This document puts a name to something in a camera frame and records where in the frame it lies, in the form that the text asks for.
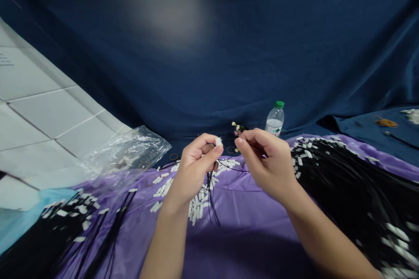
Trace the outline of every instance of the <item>forearm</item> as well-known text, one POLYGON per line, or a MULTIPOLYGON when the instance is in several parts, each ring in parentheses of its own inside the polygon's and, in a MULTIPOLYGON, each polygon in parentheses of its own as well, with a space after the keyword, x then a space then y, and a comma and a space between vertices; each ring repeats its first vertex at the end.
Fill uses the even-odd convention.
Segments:
POLYGON ((320 270, 339 279, 379 279, 358 248, 297 184, 284 205, 305 251, 320 270))
POLYGON ((186 205, 173 209, 168 203, 163 203, 140 279, 181 278, 188 210, 186 205))

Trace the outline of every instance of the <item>clear plastic bag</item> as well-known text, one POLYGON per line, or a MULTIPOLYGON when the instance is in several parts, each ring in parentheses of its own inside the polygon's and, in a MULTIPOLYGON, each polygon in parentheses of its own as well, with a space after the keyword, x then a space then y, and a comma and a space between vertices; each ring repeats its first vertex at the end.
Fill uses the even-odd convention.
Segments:
POLYGON ((112 190, 128 187, 158 162, 172 146, 145 126, 104 144, 78 160, 93 186, 105 182, 112 190))

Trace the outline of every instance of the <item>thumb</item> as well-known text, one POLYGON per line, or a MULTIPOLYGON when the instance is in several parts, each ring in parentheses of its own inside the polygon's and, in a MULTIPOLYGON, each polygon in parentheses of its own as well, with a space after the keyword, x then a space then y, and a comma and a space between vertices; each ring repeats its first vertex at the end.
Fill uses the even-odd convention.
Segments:
POLYGON ((262 162, 260 161, 259 157, 256 156, 253 149, 250 147, 249 143, 246 140, 242 138, 237 138, 235 139, 234 143, 243 155, 250 173, 255 174, 261 168, 263 168, 262 162))
POLYGON ((195 162, 195 166, 199 172, 205 172, 210 166, 214 165, 214 162, 223 154, 224 148, 222 146, 216 146, 211 149, 206 155, 201 157, 195 162))

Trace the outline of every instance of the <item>green bottle cap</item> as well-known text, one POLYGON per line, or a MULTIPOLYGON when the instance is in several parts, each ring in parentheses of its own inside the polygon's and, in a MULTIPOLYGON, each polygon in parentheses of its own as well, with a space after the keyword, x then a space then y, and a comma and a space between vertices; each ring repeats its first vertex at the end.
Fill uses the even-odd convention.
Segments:
POLYGON ((275 102, 275 108, 282 109, 284 107, 285 103, 281 101, 275 102))

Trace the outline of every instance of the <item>white tile wall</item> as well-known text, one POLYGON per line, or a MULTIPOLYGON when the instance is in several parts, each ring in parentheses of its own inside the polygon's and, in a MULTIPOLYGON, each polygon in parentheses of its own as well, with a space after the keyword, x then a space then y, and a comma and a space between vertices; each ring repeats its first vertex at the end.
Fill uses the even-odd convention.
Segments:
POLYGON ((0 46, 30 48, 31 45, 20 37, 0 18, 0 46))
POLYGON ((80 158, 101 147, 114 133, 102 121, 94 117, 59 137, 57 142, 80 158))
POLYGON ((0 152, 1 170, 19 178, 58 171, 75 159, 54 140, 0 152))
POLYGON ((0 99, 37 95, 76 84, 34 48, 0 47, 0 99))
POLYGON ((49 140, 7 104, 0 105, 0 151, 49 140))
POLYGON ((39 201, 37 190, 10 176, 5 176, 0 180, 0 206, 2 208, 29 210, 39 201))
MULTIPOLYGON (((85 180, 76 157, 129 130, 0 20, 0 170, 38 189, 70 187, 85 180)), ((38 201, 36 189, 0 180, 0 208, 38 201)))
POLYGON ((13 101, 10 106, 52 139, 92 117, 63 90, 13 101))

